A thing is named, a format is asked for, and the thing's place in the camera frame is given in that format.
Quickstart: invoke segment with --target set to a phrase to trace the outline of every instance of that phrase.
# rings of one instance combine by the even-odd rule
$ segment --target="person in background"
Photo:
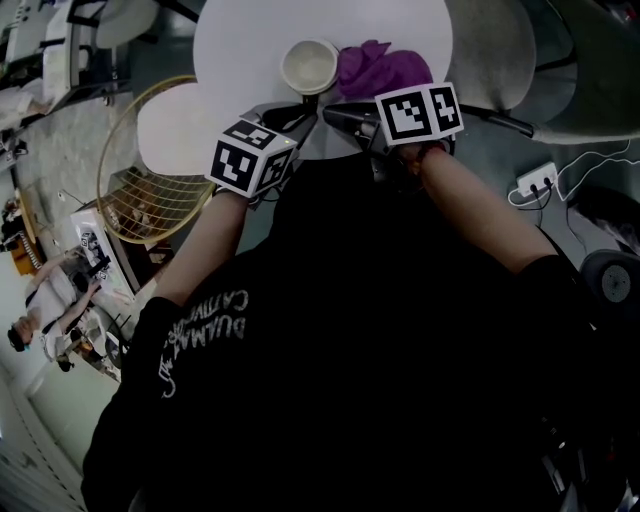
[[[27,314],[8,332],[9,342],[17,352],[29,350],[35,337],[42,342],[50,361],[64,353],[64,334],[100,288],[98,281],[89,282],[88,270],[89,264],[79,248],[42,266],[25,290]]]

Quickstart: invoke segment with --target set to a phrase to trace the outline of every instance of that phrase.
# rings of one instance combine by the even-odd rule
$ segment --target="person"
[[[64,353],[64,334],[100,288],[98,281],[88,282],[87,269],[88,262],[79,248],[65,251],[42,266],[25,290],[27,314],[7,333],[17,352],[29,350],[35,337],[49,361]]]
[[[90,512],[499,508],[510,490],[539,505],[523,439],[531,418],[578,408],[565,392],[588,368],[574,352],[594,332],[588,299],[440,145],[400,154],[424,191],[374,183],[362,154],[305,162],[269,237],[239,255],[247,200],[213,197],[94,432]]]
[[[9,199],[2,210],[2,252],[17,249],[14,240],[26,230],[18,201]]]
[[[30,116],[46,115],[50,103],[42,100],[43,82],[38,78],[23,87],[8,87],[0,90],[0,130],[17,128]]]

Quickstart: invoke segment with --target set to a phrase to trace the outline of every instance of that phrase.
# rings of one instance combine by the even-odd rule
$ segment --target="black t-shirt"
[[[513,276],[370,175],[307,164],[263,244],[186,307],[149,302],[85,460],[90,511],[140,488],[149,509],[495,506],[534,481],[531,421],[570,415],[592,332],[575,272]]]

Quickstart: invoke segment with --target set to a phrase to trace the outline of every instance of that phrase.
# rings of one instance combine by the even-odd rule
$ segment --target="gold wire chair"
[[[127,116],[137,116],[142,106],[158,94],[195,81],[195,76],[178,76],[149,88],[129,105],[107,137],[98,167],[98,210],[107,230],[125,242],[153,244],[173,235],[200,211],[215,189],[215,184],[201,175],[155,174],[140,159],[136,166],[103,179],[107,178],[103,176],[107,152]]]

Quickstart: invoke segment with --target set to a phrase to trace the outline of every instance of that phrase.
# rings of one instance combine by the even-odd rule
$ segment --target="purple cloth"
[[[345,48],[338,57],[338,88],[349,100],[433,83],[431,70],[416,52],[400,50],[385,55],[391,43],[367,41]]]

